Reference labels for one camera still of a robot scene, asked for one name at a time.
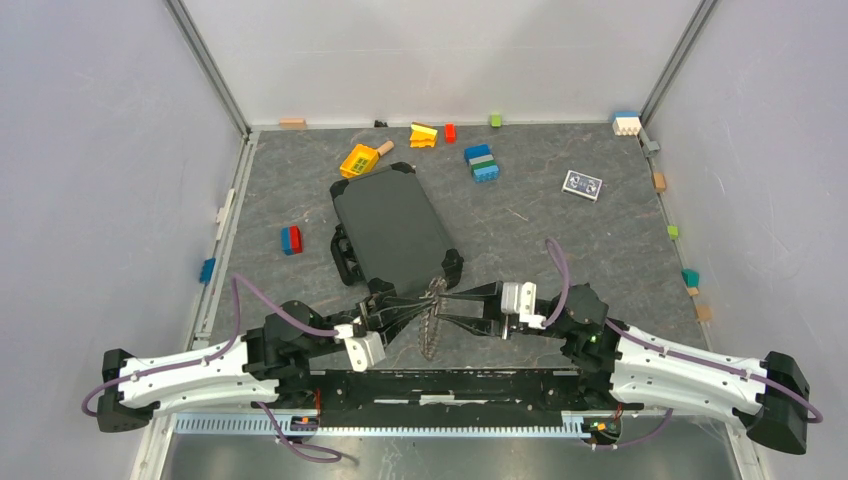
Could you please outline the metal disc keyring with rings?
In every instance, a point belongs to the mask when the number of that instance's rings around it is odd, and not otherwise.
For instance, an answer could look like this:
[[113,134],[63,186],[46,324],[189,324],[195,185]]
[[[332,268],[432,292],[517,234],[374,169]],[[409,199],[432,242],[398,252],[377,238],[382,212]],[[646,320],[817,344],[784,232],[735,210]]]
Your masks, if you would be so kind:
[[430,301],[420,319],[418,331],[418,346],[421,355],[432,361],[436,356],[440,338],[440,310],[444,305],[441,295],[447,290],[448,282],[443,277],[431,280],[425,292],[425,299]]

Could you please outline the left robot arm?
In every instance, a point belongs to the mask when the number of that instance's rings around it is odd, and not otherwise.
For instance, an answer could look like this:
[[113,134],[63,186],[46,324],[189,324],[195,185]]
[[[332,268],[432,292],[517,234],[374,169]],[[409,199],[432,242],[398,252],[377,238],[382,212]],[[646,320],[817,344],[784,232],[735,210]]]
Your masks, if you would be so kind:
[[352,310],[322,316],[288,301],[273,308],[262,327],[200,350],[150,358],[109,350],[103,384],[85,397],[82,410],[101,432],[122,433],[193,407],[312,408],[319,388],[311,359],[345,352],[354,371],[365,371],[384,359],[385,346],[411,320],[435,306],[432,298],[371,296]]

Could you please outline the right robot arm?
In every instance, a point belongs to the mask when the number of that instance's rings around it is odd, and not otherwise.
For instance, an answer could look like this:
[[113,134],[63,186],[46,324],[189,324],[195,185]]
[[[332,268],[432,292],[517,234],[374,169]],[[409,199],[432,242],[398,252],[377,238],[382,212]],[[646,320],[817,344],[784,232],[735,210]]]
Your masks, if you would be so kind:
[[797,362],[770,352],[765,359],[720,355],[662,339],[608,315],[587,284],[551,300],[531,282],[494,282],[451,294],[479,302],[479,318],[456,323],[475,335],[535,335],[562,341],[577,371],[568,397],[580,408],[660,408],[720,420],[754,443],[793,455],[807,451],[807,430],[820,421]]

